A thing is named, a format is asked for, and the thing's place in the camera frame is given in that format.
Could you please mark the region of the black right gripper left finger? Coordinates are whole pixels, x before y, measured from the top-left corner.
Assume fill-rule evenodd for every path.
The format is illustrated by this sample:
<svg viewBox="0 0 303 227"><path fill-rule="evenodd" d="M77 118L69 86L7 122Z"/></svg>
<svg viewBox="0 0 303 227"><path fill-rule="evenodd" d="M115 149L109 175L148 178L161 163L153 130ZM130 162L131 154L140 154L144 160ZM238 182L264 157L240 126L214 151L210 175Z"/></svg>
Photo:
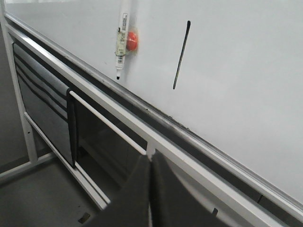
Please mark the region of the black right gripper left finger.
<svg viewBox="0 0 303 227"><path fill-rule="evenodd" d="M91 220L92 227L147 227L151 164L140 156L118 196Z"/></svg>

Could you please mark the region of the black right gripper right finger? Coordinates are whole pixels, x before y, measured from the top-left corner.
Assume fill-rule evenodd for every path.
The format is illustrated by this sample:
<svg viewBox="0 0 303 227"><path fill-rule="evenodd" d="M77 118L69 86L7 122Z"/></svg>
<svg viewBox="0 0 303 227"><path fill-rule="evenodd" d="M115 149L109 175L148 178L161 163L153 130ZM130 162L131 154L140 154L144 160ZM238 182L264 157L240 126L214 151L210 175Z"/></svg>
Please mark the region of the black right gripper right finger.
<svg viewBox="0 0 303 227"><path fill-rule="evenodd" d="M154 227L226 227L185 188L161 153L151 162L151 218Z"/></svg>

